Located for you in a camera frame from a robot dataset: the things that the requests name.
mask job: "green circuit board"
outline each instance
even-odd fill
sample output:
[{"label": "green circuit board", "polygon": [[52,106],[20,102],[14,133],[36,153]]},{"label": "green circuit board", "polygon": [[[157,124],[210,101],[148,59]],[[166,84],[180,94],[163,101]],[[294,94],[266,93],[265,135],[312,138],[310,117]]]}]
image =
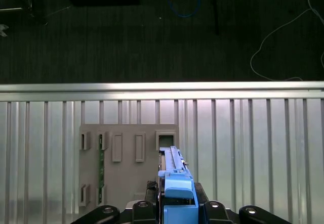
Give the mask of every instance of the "green circuit board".
[{"label": "green circuit board", "polygon": [[102,188],[104,186],[105,180],[105,155],[104,150],[102,149],[102,135],[99,135],[99,181],[98,181],[98,189],[99,189],[99,204],[102,202]]}]

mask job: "blue cable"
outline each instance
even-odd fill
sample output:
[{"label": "blue cable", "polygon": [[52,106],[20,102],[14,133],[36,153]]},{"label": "blue cable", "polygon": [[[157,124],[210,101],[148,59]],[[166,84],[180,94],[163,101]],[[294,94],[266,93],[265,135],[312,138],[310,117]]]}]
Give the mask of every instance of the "blue cable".
[{"label": "blue cable", "polygon": [[200,3],[201,3],[200,0],[198,0],[197,7],[193,11],[193,13],[187,14],[187,15],[181,15],[173,8],[171,1],[170,0],[167,0],[167,1],[168,1],[168,4],[169,4],[171,10],[174,12],[174,14],[177,15],[178,17],[180,17],[180,18],[188,18],[188,17],[191,17],[192,15],[196,14],[198,12],[199,8],[200,8]]}]

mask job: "metal table leg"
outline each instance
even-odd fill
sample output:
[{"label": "metal table leg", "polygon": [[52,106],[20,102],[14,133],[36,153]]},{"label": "metal table leg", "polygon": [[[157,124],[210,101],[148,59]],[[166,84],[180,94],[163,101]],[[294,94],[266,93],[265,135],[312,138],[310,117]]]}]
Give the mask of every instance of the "metal table leg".
[{"label": "metal table leg", "polygon": [[15,0],[18,2],[19,6],[18,8],[7,8],[7,9],[0,9],[0,12],[13,12],[13,11],[23,11],[26,10],[29,15],[38,23],[40,24],[47,24],[46,20],[43,16],[41,16],[39,13],[37,13],[34,10],[34,0],[28,0],[28,3],[26,3],[24,0]]},{"label": "metal table leg", "polygon": [[214,19],[215,19],[215,33],[219,35],[217,0],[213,0],[213,7],[214,7]]}]

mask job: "dark carpet floor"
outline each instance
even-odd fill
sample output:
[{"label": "dark carpet floor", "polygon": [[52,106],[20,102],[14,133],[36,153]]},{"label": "dark carpet floor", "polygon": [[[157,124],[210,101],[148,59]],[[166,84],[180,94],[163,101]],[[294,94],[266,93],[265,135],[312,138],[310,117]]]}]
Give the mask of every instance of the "dark carpet floor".
[{"label": "dark carpet floor", "polygon": [[[11,6],[11,0],[1,0]],[[197,0],[173,0],[180,12]],[[324,0],[311,0],[324,17]],[[36,0],[48,24],[24,13],[0,13],[0,83],[258,81],[250,58],[262,39],[308,8],[307,0],[201,0],[179,18],[166,0],[139,6],[70,7],[69,0]],[[324,26],[311,12],[273,34],[254,58],[255,69],[274,79],[323,80]]]}]

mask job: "corrugated metal wall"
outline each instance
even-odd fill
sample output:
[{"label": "corrugated metal wall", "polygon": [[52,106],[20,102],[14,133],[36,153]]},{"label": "corrugated metal wall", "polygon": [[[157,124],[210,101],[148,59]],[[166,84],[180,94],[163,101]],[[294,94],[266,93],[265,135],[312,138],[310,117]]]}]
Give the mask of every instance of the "corrugated metal wall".
[{"label": "corrugated metal wall", "polygon": [[82,123],[178,124],[210,199],[293,223],[324,220],[324,101],[228,99],[0,102],[1,224],[77,217]]}]

